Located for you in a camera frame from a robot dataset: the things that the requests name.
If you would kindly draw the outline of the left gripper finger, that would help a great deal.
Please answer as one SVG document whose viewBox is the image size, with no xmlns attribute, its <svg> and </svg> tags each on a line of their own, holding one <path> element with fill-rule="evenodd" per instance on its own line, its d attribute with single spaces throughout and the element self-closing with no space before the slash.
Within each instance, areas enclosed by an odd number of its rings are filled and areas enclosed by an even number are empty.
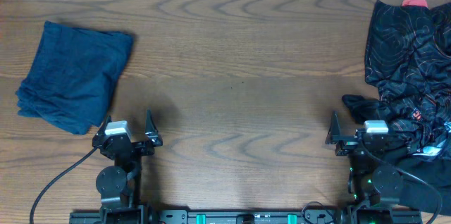
<svg viewBox="0 0 451 224">
<path fill-rule="evenodd" d="M 103 120 L 99 130 L 97 131 L 95 138 L 96 139 L 102 139 L 105 136 L 105 130 L 106 126 L 111 122 L 111 116 L 107 115 L 105 119 Z"/>
<path fill-rule="evenodd" d="M 159 141 L 159 131 L 156 129 L 154 121 L 152 120 L 152 113 L 149 109 L 147 109 L 146 112 L 144 133 L 150 141 L 152 142 Z"/>
</svg>

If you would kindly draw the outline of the black orange-patterned jersey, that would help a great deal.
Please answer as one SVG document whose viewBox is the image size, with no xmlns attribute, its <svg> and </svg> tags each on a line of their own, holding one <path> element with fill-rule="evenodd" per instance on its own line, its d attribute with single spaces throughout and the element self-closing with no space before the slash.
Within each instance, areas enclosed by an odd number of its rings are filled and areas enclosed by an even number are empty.
<svg viewBox="0 0 451 224">
<path fill-rule="evenodd" d="M 346 94 L 353 119 L 384 120 L 408 153 L 450 158 L 450 4 L 433 8 L 374 4 L 364 80 L 377 99 Z"/>
</svg>

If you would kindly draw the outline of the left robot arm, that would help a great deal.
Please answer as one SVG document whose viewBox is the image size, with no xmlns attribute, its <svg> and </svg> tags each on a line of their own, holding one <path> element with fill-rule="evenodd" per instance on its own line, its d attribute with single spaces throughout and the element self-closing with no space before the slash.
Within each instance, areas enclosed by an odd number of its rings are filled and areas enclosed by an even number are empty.
<svg viewBox="0 0 451 224">
<path fill-rule="evenodd" d="M 92 146 L 114 161 L 96 178 L 101 195 L 99 223 L 158 223 L 156 211 L 140 200 L 142 157 L 153 155 L 154 149 L 163 145 L 150 110 L 146 113 L 144 134 L 144 141 L 133 142 L 128 122 L 113 122 L 109 116 L 93 137 Z"/>
</svg>

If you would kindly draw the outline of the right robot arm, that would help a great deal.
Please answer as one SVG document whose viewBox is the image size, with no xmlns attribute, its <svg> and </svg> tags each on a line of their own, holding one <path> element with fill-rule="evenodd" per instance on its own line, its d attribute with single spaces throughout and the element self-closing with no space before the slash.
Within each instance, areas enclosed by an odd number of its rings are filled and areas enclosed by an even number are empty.
<svg viewBox="0 0 451 224">
<path fill-rule="evenodd" d="M 392 207 L 400 200 L 403 177 L 379 156 L 384 153 L 389 129 L 383 120 L 368 120 L 354 135 L 341 132 L 337 113 L 332 112 L 326 144 L 337 156 L 350 161 L 347 189 L 355 202 L 338 214 L 338 223 L 393 223 Z"/>
</svg>

